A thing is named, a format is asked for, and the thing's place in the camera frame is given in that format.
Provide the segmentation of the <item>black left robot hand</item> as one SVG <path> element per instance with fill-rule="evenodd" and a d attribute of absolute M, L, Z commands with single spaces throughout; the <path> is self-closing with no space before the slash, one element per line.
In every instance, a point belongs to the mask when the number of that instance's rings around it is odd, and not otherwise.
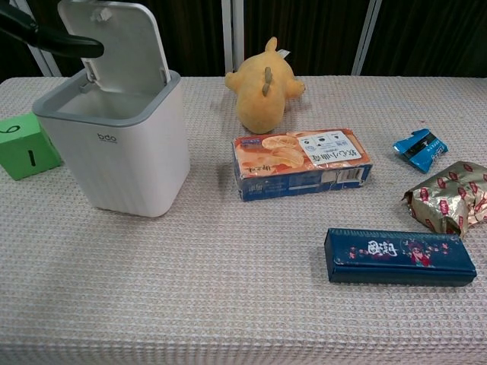
<path fill-rule="evenodd" d="M 5 2 L 1 3 L 1 32 L 59 56 L 95 59 L 104 54 L 100 41 L 40 26 L 30 15 Z"/>

